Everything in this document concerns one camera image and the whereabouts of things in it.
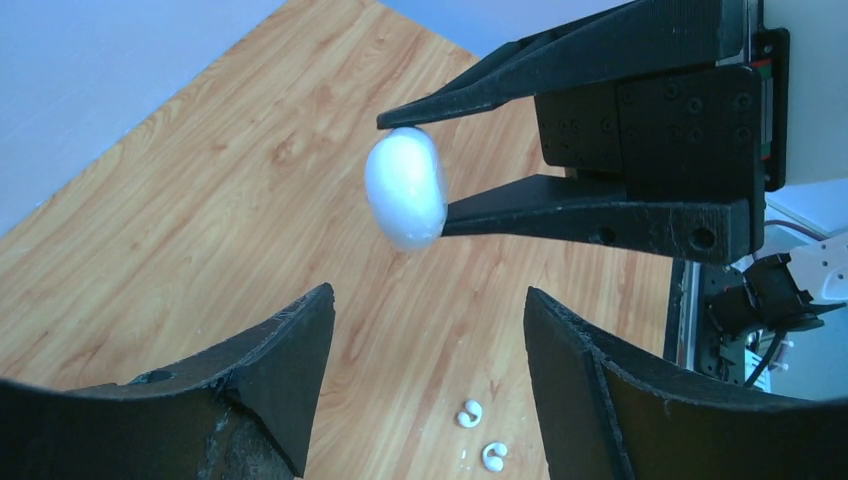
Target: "bolt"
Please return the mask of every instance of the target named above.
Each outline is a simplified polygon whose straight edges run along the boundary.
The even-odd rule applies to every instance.
[[[689,113],[692,115],[697,115],[701,113],[701,110],[704,108],[704,102],[701,101],[698,97],[692,97],[689,101],[686,102],[686,109],[689,110]]]
[[[737,143],[748,143],[751,141],[751,129],[748,127],[739,127],[733,132],[733,138]]]
[[[676,83],[669,83],[665,86],[665,99],[674,100],[680,95],[680,87]]]
[[[736,112],[745,112],[751,108],[751,94],[741,92],[733,99],[733,110]]]
[[[701,143],[704,140],[704,131],[700,128],[693,128],[689,131],[689,143]]]

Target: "wooden table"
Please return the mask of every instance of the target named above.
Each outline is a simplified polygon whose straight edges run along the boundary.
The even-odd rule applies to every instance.
[[[290,0],[0,240],[0,374],[126,382],[252,326],[321,282],[337,320],[309,480],[547,469],[522,335],[528,286],[651,351],[670,261],[506,236],[395,252],[365,202],[375,116],[470,54],[372,0]],[[427,127],[452,199],[535,172],[531,100]],[[485,418],[454,423],[466,398]]]

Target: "small white clip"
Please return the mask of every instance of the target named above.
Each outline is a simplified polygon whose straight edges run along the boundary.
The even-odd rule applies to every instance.
[[[474,428],[480,423],[481,418],[483,418],[483,406],[476,400],[468,400],[465,402],[465,411],[457,414],[456,421],[464,428]]]
[[[483,449],[483,465],[490,472],[503,470],[503,457],[506,456],[507,448],[501,442],[493,442]]]

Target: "white wall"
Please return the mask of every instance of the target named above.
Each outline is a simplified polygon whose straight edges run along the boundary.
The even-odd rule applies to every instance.
[[[283,3],[0,1],[0,235]]]
[[[511,40],[629,0],[382,0],[484,56]],[[848,33],[844,0],[766,0],[766,25],[792,34],[787,165],[793,186],[769,201],[825,233],[848,228]]]

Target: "white soft object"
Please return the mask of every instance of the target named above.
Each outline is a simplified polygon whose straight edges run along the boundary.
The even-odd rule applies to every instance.
[[[398,249],[426,248],[441,236],[448,187],[436,144],[423,130],[398,128],[374,146],[365,193],[377,225]]]
[[[456,415],[456,421],[461,427],[474,428],[483,418],[483,406],[477,400],[467,400],[465,410]]]
[[[483,466],[486,470],[497,473],[503,470],[504,457],[506,457],[506,445],[501,442],[492,442],[483,448]]]

